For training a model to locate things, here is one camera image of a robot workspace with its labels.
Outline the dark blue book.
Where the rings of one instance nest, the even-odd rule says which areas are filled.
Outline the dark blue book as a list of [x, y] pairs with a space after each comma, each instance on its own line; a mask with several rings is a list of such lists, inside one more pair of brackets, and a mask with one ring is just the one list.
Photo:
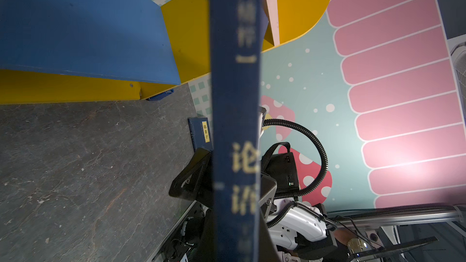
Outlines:
[[207, 118], [188, 118], [194, 151], [197, 149], [213, 150], [213, 142]]

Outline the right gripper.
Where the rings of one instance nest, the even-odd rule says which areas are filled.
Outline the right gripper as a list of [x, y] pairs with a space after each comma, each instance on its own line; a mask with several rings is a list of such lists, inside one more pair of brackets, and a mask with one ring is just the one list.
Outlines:
[[[278, 195], [298, 192], [299, 181], [296, 163], [291, 152], [268, 152], [261, 159], [259, 206], [265, 221], [277, 212], [274, 200]], [[182, 200], [197, 201], [206, 207], [214, 205], [212, 152], [199, 148], [188, 165], [174, 178], [169, 196]]]

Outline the blue book yellow label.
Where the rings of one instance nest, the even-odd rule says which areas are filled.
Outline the blue book yellow label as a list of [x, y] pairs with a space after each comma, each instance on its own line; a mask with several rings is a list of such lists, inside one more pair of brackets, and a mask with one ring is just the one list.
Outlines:
[[258, 259], [261, 14], [262, 0], [210, 0], [218, 262]]

